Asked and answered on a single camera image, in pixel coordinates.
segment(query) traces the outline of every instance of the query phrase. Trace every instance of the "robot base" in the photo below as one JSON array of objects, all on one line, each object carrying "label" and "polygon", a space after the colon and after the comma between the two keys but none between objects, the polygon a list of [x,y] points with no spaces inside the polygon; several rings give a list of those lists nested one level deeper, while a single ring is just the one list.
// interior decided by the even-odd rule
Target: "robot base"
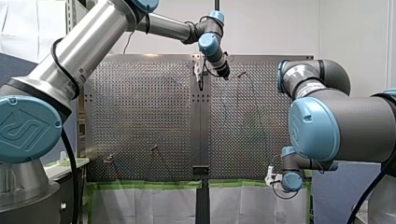
[{"label": "robot base", "polygon": [[61,195],[59,184],[52,183],[46,194],[21,203],[0,207],[2,224],[58,224],[61,223]]}]

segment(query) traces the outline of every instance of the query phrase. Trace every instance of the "black cylinder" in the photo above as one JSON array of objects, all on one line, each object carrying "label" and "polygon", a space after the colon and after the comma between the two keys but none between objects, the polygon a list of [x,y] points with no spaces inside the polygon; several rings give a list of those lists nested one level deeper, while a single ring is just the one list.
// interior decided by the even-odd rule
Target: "black cylinder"
[{"label": "black cylinder", "polygon": [[396,120],[389,102],[381,97],[347,97],[323,90],[309,95],[323,102],[334,115],[340,131],[340,161],[383,162],[396,143]]}]

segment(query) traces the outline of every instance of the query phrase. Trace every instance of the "blue robot logo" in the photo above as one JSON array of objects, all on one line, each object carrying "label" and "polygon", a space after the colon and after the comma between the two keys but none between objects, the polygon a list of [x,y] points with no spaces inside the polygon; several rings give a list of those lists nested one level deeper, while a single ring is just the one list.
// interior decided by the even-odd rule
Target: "blue robot logo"
[{"label": "blue robot logo", "polygon": [[30,151],[49,125],[23,110],[9,113],[0,124],[0,142],[15,149]]}]

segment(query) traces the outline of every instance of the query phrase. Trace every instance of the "green strip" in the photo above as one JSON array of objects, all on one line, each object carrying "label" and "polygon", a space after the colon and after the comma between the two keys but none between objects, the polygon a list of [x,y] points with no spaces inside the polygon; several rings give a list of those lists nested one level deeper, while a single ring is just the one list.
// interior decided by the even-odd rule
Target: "green strip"
[{"label": "green strip", "polygon": [[[310,186],[310,182],[303,183],[303,189]],[[238,187],[268,187],[263,180],[246,180],[246,179],[224,179],[224,180],[209,180],[209,187],[211,189],[227,189]]]},{"label": "green strip", "polygon": [[93,194],[95,193],[94,188],[89,184],[88,188],[88,224],[92,224],[92,208],[93,208]]},{"label": "green strip", "polygon": [[151,182],[141,180],[118,180],[105,183],[89,183],[92,190],[100,189],[200,189],[201,181]]},{"label": "green strip", "polygon": [[306,224],[309,224],[311,220],[311,182],[305,182],[304,187],[306,188]]}]

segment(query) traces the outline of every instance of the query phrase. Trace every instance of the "metal pole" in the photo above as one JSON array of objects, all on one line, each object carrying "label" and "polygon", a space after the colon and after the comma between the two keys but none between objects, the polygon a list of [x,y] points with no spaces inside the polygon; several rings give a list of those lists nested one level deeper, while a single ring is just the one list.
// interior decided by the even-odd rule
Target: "metal pole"
[{"label": "metal pole", "polygon": [[215,0],[215,10],[220,11],[220,0]]},{"label": "metal pole", "polygon": [[137,25],[136,30],[180,41],[187,40],[191,31],[190,26],[185,22],[176,21],[154,13],[148,14],[148,20],[143,18]]}]

